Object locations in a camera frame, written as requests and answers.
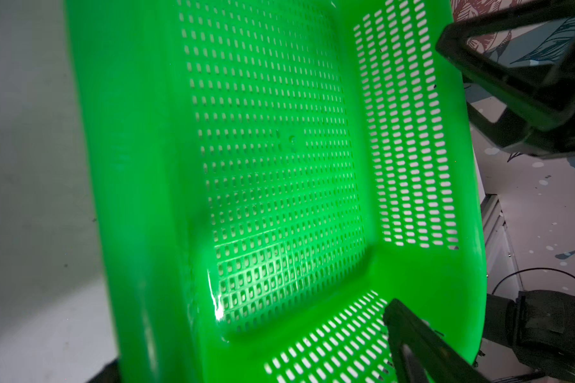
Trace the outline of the green plastic basket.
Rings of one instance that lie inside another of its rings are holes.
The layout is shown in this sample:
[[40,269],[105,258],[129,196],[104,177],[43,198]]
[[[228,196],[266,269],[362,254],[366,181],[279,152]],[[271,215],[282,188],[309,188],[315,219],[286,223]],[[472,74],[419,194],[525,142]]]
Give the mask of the green plastic basket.
[[394,299],[474,362],[487,263],[448,1],[65,20],[122,381],[394,381]]

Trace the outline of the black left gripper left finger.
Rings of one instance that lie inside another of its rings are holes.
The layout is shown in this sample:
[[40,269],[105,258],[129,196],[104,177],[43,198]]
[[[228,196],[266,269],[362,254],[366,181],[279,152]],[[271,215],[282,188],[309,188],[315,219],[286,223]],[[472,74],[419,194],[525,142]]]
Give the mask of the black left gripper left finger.
[[388,304],[383,323],[397,381],[487,381],[401,301]]

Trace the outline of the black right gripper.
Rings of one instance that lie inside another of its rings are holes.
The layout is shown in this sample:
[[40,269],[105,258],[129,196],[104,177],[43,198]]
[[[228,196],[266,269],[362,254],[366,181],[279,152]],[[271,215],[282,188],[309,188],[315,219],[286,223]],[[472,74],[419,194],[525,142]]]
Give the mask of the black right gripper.
[[575,296],[521,291],[515,300],[487,295],[483,337],[551,378],[575,382]]

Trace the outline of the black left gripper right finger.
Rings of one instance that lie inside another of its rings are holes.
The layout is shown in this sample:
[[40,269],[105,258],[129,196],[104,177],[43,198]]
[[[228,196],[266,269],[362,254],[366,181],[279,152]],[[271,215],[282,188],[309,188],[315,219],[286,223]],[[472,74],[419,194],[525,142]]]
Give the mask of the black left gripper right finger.
[[532,1],[445,27],[436,50],[466,80],[474,82],[506,109],[489,121],[472,105],[470,122],[495,147],[538,158],[575,156],[575,36],[553,64],[506,67],[467,44],[495,31],[575,17],[575,1]]

